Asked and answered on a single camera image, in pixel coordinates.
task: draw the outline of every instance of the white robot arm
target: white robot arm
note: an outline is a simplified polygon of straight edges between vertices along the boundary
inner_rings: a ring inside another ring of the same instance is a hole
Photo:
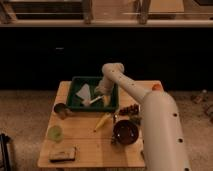
[[[121,63],[105,64],[98,90],[110,94],[117,83],[141,105],[143,154],[148,171],[191,171],[174,99],[152,91],[123,74]]]

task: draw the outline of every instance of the brown bowl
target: brown bowl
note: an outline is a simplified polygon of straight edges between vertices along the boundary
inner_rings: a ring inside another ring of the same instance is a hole
[[[116,140],[123,145],[133,144],[139,136],[137,126],[129,120],[118,121],[114,126],[113,133]]]

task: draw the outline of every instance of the green tray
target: green tray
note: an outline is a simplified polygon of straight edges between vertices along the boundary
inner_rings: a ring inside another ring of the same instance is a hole
[[[98,86],[99,81],[102,77],[80,77],[76,76],[72,79],[72,84],[69,89],[67,97],[67,106],[71,111],[84,111],[84,112],[115,112],[118,108],[118,85],[115,84],[110,104],[106,107],[103,106],[103,101],[98,100],[89,107],[82,105],[82,99],[79,98],[76,93],[81,89],[84,84],[88,84],[90,87],[91,99],[95,98],[97,95],[94,94],[94,89]]]

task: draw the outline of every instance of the speckled floor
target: speckled floor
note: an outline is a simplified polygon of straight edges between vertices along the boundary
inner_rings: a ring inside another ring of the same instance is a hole
[[[203,106],[213,104],[213,92],[208,93],[207,102],[197,105],[190,101],[197,92],[170,93],[180,109],[192,170],[212,171],[213,124],[203,113]],[[41,170],[37,168],[37,160],[55,96],[56,91],[0,91],[0,132],[12,138],[9,149],[13,170]]]

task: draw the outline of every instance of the banana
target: banana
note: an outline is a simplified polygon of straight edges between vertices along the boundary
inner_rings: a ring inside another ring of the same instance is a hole
[[[111,96],[110,95],[103,95],[102,99],[103,99],[104,107],[109,106],[110,100],[111,100]]]
[[[95,129],[93,130],[94,132],[96,132],[99,128],[101,128],[104,123],[106,123],[106,121],[111,117],[110,113],[105,113],[101,119],[98,121],[98,123],[95,126]]]

